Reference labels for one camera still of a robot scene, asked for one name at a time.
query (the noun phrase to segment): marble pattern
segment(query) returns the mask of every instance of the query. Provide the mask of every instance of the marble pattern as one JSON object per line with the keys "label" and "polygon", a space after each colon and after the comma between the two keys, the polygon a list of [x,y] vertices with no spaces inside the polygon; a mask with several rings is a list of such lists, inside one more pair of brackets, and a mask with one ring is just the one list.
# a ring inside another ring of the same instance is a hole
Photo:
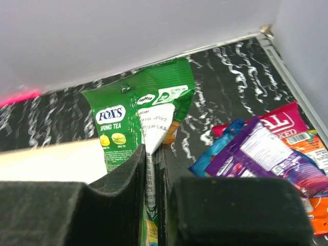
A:
{"label": "marble pattern", "polygon": [[[172,146],[185,167],[192,165],[213,143],[213,126],[265,114],[294,100],[255,38],[187,58],[196,91]],[[107,85],[134,72],[0,108],[0,151],[35,149],[97,137],[90,106],[80,92]],[[311,127],[303,113],[302,116]],[[327,240],[327,237],[316,238],[313,245],[328,245]]]}

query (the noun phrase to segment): blue candy packet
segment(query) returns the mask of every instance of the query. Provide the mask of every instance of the blue candy packet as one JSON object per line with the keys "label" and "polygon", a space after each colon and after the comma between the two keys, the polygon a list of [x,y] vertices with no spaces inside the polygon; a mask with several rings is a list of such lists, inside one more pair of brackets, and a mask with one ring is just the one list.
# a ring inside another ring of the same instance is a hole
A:
{"label": "blue candy packet", "polygon": [[[207,177],[208,174],[205,172],[205,169],[214,159],[214,157],[228,144],[235,136],[241,131],[245,121],[242,119],[234,120],[223,132],[223,135],[219,137],[212,146],[210,146],[202,155],[196,160],[196,162],[189,167],[189,170],[199,177]],[[293,150],[296,154],[306,159],[310,164],[318,168],[317,164],[308,156],[303,153]]]}

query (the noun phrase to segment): pink object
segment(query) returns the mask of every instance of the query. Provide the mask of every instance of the pink object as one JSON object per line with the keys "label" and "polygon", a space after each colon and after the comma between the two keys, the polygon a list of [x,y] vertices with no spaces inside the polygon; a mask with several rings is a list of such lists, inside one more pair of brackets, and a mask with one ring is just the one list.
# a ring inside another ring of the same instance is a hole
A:
{"label": "pink object", "polygon": [[[266,126],[280,139],[294,136],[308,130],[308,127],[299,114],[298,104],[296,101],[282,106],[281,108],[275,109],[270,113],[261,115],[260,120],[264,126]],[[212,131],[217,137],[220,137],[228,125],[229,124],[215,126]]]}
{"label": "pink object", "polygon": [[16,96],[10,97],[9,99],[7,99],[5,101],[0,102],[0,107],[3,107],[5,105],[10,105],[10,104],[15,104],[15,103],[18,103],[20,101],[26,101],[26,100],[29,100],[29,99],[34,99],[34,98],[36,98],[40,95],[41,95],[41,93],[39,91],[32,91],[32,92],[29,92],[27,94],[16,95]]}

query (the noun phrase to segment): gray wall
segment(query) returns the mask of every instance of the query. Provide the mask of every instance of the gray wall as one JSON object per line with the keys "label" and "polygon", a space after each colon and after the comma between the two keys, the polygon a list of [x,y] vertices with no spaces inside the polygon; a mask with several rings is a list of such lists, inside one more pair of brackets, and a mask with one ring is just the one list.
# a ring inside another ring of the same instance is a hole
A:
{"label": "gray wall", "polygon": [[85,83],[273,23],[280,1],[0,1],[0,99]]}
{"label": "gray wall", "polygon": [[284,0],[273,26],[275,45],[286,66],[328,126],[328,1]]}

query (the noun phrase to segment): green packet top seal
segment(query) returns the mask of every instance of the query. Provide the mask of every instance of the green packet top seal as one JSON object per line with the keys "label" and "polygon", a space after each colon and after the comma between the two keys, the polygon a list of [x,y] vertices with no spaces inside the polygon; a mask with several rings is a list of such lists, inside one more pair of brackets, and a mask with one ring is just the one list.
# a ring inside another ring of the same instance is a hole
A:
{"label": "green packet top seal", "polygon": [[[155,139],[154,136],[151,141],[146,136],[148,152],[154,152],[161,142],[173,142],[177,128],[188,112],[194,91],[194,78],[186,58],[146,67],[109,85],[83,91],[92,109],[107,171],[126,161],[142,143],[142,128],[144,132],[154,132],[151,129],[158,127],[160,133],[156,138],[163,138]],[[153,106],[157,106],[156,111],[160,110],[157,112],[158,118],[154,114],[149,116],[149,112],[143,110]],[[159,124],[164,116],[167,116],[165,126]]]}

